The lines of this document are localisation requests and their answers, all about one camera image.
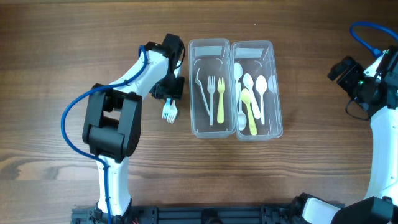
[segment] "clear plastic bin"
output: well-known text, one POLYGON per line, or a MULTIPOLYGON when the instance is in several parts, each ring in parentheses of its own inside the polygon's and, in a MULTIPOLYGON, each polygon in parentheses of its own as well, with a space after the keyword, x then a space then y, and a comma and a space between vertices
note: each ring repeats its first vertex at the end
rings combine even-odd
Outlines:
MULTIPOLYGON (((229 47, 226 39, 198 39, 189 44, 190 57, 190 104, 192 133, 198 138, 227 138, 236 132, 240 141, 263 141, 280 137, 283 133, 282 115, 279 103, 279 90, 275 68, 275 58, 272 44, 269 41, 236 42, 229 47), (247 121, 246 105, 242 109, 246 115, 246 128, 238 128, 238 102, 236 101, 234 63, 240 63, 244 74, 252 76, 253 91, 260 107, 260 95, 256 91, 256 80, 263 75, 267 81, 267 91, 264 93, 265 124, 260 119, 254 119, 257 135, 251 135, 247 121), (210 104, 210 94, 207 90, 208 77, 214 76, 216 91, 213 95, 213 125, 209 124, 209 114, 203 100, 199 81, 203 87, 206 102, 210 104), (217 123, 219 93, 217 82, 225 78, 224 92, 224 123, 217 123)), ((242 89, 243 76, 239 79, 242 89)))

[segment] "blue cable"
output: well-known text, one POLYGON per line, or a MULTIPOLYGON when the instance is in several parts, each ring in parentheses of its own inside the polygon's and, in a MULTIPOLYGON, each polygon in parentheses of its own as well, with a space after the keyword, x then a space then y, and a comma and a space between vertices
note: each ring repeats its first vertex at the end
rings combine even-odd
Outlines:
POLYGON ((99 157, 95 157, 91 154, 85 153, 83 151, 81 151, 80 149, 78 149, 75 145, 73 145, 73 143, 69 140, 68 136, 67 136, 67 132, 65 130, 65 120, 67 118, 67 114, 70 111, 70 109, 76 104, 78 103, 80 100, 84 99, 87 96, 90 96, 91 94, 97 92, 97 91, 105 91, 105 90, 110 90, 112 88, 116 88, 116 87, 121 87, 121 86, 125 86, 128 83, 134 81, 146 68, 147 66, 147 54, 145 51, 145 47, 143 45, 139 46, 139 50, 138 50, 138 57, 140 56, 141 52, 144 53, 144 65, 142 66, 142 68, 137 72, 137 74, 135 74, 133 77, 131 77, 130 79, 126 80, 125 82, 122 83, 118 83, 118 84, 113 84, 113 85, 105 85, 105 86, 100 86, 98 88, 94 88, 91 89, 89 91, 87 91, 86 93, 82 94, 81 96, 79 96, 78 98, 76 98, 75 100, 73 100, 66 108, 65 111, 62 114, 62 118, 61 118, 61 132, 62 132, 62 137, 64 138, 65 142, 67 142, 67 144, 77 153, 88 157, 90 159, 94 159, 100 163, 102 163, 102 165, 104 166, 104 184, 105 184, 105 200, 106 200, 106 207, 108 209, 108 224, 112 223, 112 215, 111 215, 111 205, 109 202, 109 189, 108 189, 108 165, 106 164, 106 162, 102 159, 100 159, 99 157))
POLYGON ((354 33, 354 27, 356 27, 356 26, 363 26, 363 27, 369 27, 369 28, 381 30, 381 31, 389 34, 392 38, 394 38, 398 42, 398 35, 394 31, 388 29, 387 27, 381 26, 379 24, 374 24, 372 22, 354 22, 351 25, 351 27, 349 28, 349 32, 351 33, 351 35, 354 37, 355 40, 357 40, 359 43, 361 43, 363 46, 365 46, 367 49, 369 49, 371 51, 373 57, 375 57, 375 58, 382 56, 383 53, 379 49, 370 46, 368 43, 366 43, 361 38, 359 38, 358 35, 356 35, 354 33))

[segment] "black cable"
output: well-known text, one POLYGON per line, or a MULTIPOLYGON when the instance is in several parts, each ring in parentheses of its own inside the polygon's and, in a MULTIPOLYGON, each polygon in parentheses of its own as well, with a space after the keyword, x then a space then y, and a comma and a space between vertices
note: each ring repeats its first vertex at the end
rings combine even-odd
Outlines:
POLYGON ((357 117, 357 116, 355 116, 355 115, 352 115, 352 114, 350 114, 350 113, 348 112, 348 107, 349 107, 349 105, 350 105, 353 101, 354 101, 353 99, 350 99, 349 102, 347 103, 347 105, 346 105, 346 113, 347 113, 348 115, 350 115, 351 117, 353 117, 353 118, 360 119, 361 121, 369 121, 369 118, 366 118, 366 119, 360 118, 360 117, 357 117))
POLYGON ((185 58, 185 46, 184 45, 182 45, 182 49, 184 49, 184 54, 182 55, 181 63, 179 66, 175 67, 175 69, 178 69, 179 67, 181 67, 182 62, 184 61, 184 58, 185 58))

